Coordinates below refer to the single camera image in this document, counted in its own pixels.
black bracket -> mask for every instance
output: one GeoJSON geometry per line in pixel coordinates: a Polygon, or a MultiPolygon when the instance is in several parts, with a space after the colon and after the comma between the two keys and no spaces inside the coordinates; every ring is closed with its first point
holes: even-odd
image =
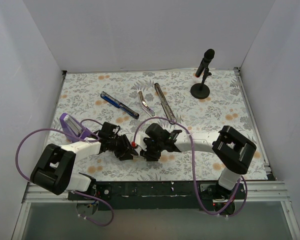
{"type": "Polygon", "coordinates": [[[246,174],[257,146],[231,126],[223,126],[219,133],[212,150],[230,171],[246,174]]]}
{"type": "Polygon", "coordinates": [[[168,132],[163,129],[159,124],[152,123],[146,130],[145,134],[149,137],[145,137],[143,142],[146,145],[146,151],[141,150],[140,156],[144,157],[147,161],[158,161],[161,157],[161,152],[166,150],[170,153],[180,152],[175,146],[177,136],[182,130],[173,130],[168,132]]]}
{"type": "Polygon", "coordinates": [[[134,156],[137,156],[137,151],[131,146],[127,136],[125,134],[118,135],[115,129],[119,126],[109,122],[104,122],[98,136],[100,137],[100,152],[111,151],[120,160],[132,160],[134,156]]]}
{"type": "MultiPolygon", "coordinates": [[[[108,201],[111,199],[113,191],[112,191],[112,186],[109,183],[102,183],[102,182],[94,182],[94,190],[95,190],[95,194],[91,194],[88,192],[84,192],[87,195],[90,196],[96,196],[97,198],[100,198],[102,200],[108,201]]],[[[80,200],[84,200],[85,198],[83,198],[81,195],[69,192],[68,193],[68,198],[69,201],[80,201],[80,200]]]]}
{"type": "Polygon", "coordinates": [[[55,144],[49,144],[35,165],[30,180],[34,184],[60,195],[70,182],[75,159],[74,152],[63,150],[55,144]],[[50,166],[50,164],[56,163],[59,163],[57,168],[50,166]]]}

black microphone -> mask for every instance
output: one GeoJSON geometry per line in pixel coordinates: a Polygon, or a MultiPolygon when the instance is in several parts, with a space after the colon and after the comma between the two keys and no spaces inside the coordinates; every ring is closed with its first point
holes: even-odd
{"type": "Polygon", "coordinates": [[[209,49],[204,53],[203,59],[200,63],[200,66],[198,67],[195,76],[199,78],[204,71],[205,68],[208,67],[209,63],[211,63],[212,59],[215,57],[215,50],[209,49]]]}

microphone stand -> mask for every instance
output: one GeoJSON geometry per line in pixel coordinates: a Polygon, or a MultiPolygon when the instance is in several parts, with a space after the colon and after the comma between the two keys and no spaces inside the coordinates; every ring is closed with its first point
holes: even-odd
{"type": "Polygon", "coordinates": [[[211,76],[211,72],[209,72],[209,68],[206,67],[203,70],[202,82],[196,83],[191,87],[190,93],[196,99],[206,99],[210,94],[210,89],[207,85],[205,85],[205,81],[208,76],[211,76]]]}

white panel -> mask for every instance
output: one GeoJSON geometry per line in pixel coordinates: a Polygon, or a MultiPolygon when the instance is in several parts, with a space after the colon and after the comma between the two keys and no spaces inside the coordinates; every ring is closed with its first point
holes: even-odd
{"type": "Polygon", "coordinates": [[[23,0],[70,72],[241,66],[274,0],[23,0]]]}
{"type": "Polygon", "coordinates": [[[270,165],[300,227],[300,0],[277,0],[242,65],[270,165]]]}
{"type": "MultiPolygon", "coordinates": [[[[29,132],[47,127],[61,71],[22,0],[0,0],[0,240],[11,239],[27,182],[15,167],[16,149],[29,132]]],[[[44,135],[21,150],[28,176],[44,135]]]]}

floral patterned surface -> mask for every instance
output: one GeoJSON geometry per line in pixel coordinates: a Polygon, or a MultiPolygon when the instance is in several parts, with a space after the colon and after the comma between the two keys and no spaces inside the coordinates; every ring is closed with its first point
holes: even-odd
{"type": "MultiPolygon", "coordinates": [[[[165,117],[160,99],[154,89],[159,83],[174,112],[177,122],[192,133],[214,132],[230,125],[256,142],[251,120],[243,101],[235,73],[231,70],[215,70],[206,80],[210,96],[195,99],[190,94],[193,84],[201,79],[194,77],[194,71],[163,72],[119,72],[67,74],[57,105],[52,127],[61,129],[59,117],[68,113],[77,120],[95,119],[121,126],[121,134],[130,139],[137,126],[149,116],[142,110],[138,91],[142,91],[148,105],[157,116],[165,117]],[[140,114],[134,119],[102,98],[101,91],[122,101],[140,114]]],[[[164,120],[151,120],[141,127],[145,131],[151,123],[159,123],[168,131],[175,126],[164,120]]],[[[100,128],[94,122],[86,121],[92,131],[100,128]]],[[[51,132],[48,143],[68,144],[64,135],[51,132]]],[[[196,176],[198,180],[217,180],[225,167],[212,153],[196,152],[196,176]]],[[[192,177],[191,152],[162,152],[158,162],[147,162],[137,156],[133,160],[118,160],[112,152],[93,155],[75,163],[75,172],[86,173],[97,181],[190,181],[192,177]]],[[[249,180],[265,180],[267,175],[259,147],[245,177],[249,180]]]]}

